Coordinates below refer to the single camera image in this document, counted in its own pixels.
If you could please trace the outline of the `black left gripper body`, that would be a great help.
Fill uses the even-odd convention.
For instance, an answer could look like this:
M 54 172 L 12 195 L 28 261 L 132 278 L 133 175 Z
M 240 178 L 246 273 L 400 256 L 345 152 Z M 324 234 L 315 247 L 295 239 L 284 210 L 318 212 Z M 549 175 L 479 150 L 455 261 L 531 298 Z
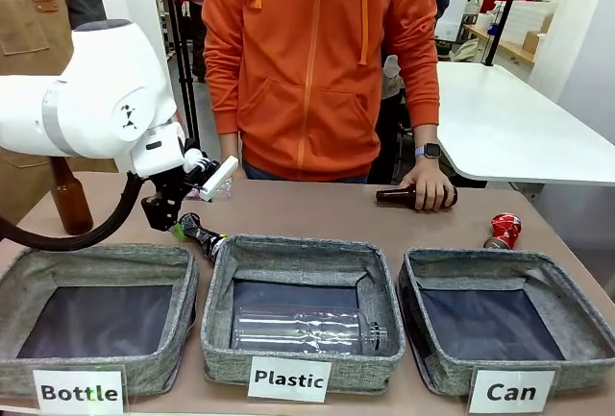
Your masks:
M 177 223 L 182 202 L 192 186 L 183 169 L 158 173 L 151 176 L 149 181 L 155 186 L 156 192 L 144 197 L 141 207 L 150 227 L 166 232 Z

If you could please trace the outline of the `person's right hand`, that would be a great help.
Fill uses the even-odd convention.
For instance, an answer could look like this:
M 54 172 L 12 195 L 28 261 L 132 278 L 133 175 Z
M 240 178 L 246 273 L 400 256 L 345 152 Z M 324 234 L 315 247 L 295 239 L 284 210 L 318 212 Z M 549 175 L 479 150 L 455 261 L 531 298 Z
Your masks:
M 221 160 L 226 161 L 230 157 L 240 159 L 238 133 L 222 134 L 219 136 Z

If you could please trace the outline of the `person's left hand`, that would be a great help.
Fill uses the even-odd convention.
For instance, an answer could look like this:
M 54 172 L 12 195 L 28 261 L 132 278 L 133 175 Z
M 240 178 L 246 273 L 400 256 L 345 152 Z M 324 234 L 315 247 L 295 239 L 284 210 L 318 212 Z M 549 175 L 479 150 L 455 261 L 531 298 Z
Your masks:
M 413 168 L 404 175 L 400 187 L 414 185 L 415 204 L 421 211 L 439 211 L 449 208 L 455 197 L 455 188 L 440 170 L 438 159 L 416 159 Z

